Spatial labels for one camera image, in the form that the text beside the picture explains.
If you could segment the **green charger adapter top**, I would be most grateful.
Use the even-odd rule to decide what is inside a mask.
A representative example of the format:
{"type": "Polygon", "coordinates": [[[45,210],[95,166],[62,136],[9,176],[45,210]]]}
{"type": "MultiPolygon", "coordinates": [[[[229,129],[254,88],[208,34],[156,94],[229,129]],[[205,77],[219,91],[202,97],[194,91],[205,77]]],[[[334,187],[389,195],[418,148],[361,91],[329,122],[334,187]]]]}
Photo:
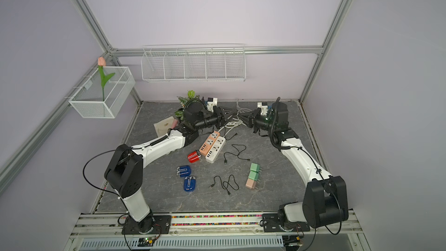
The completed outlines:
{"type": "Polygon", "coordinates": [[[250,165],[250,171],[254,173],[259,173],[261,171],[261,167],[257,163],[251,163],[250,165]]]}

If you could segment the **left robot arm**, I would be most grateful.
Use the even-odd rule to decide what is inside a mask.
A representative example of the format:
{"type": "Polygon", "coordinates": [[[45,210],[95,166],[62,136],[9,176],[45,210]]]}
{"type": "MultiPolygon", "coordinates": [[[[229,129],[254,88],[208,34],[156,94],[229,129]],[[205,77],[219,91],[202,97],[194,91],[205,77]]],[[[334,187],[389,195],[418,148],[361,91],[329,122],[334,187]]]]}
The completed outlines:
{"type": "Polygon", "coordinates": [[[223,127],[235,115],[235,108],[216,105],[208,110],[204,101],[190,100],[182,108],[179,123],[170,127],[164,135],[139,145],[122,144],[116,149],[94,156],[97,158],[107,153],[113,154],[104,173],[112,190],[95,185],[93,187],[118,196],[127,209],[126,220],[132,220],[137,225],[137,233],[152,232],[156,225],[153,211],[146,203],[141,189],[144,168],[156,159],[190,145],[199,136],[199,130],[211,126],[223,127]]]}

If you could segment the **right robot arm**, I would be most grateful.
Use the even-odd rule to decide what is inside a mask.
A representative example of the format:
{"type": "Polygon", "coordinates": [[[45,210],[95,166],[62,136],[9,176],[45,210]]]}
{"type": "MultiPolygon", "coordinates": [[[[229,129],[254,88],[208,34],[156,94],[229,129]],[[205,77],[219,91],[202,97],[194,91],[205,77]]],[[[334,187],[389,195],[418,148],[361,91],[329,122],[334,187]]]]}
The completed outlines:
{"type": "Polygon", "coordinates": [[[333,235],[340,233],[342,223],[348,220],[346,182],[325,170],[305,149],[297,133],[289,126],[287,104],[277,99],[266,114],[262,108],[240,113],[241,121],[255,133],[264,130],[272,146],[283,154],[296,169],[306,185],[301,202],[279,207],[281,229],[293,224],[307,223],[311,228],[339,224],[333,235]]]}

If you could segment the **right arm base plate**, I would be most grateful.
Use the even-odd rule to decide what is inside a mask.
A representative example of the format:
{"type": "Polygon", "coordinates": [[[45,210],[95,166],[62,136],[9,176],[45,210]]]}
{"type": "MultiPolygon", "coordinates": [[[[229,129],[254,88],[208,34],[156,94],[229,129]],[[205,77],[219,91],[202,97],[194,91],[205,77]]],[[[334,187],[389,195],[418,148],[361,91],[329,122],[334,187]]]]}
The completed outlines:
{"type": "Polygon", "coordinates": [[[310,226],[306,222],[290,222],[279,213],[264,213],[260,220],[264,232],[309,232],[310,226]]]}

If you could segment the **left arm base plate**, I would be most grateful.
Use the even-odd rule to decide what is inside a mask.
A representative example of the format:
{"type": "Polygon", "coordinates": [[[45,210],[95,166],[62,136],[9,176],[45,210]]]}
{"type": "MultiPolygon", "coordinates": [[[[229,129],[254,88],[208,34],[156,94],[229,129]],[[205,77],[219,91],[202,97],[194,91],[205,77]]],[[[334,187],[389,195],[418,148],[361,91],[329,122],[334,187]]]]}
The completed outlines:
{"type": "Polygon", "coordinates": [[[171,227],[170,215],[147,216],[141,222],[128,216],[124,222],[123,235],[168,234],[171,227]]]}

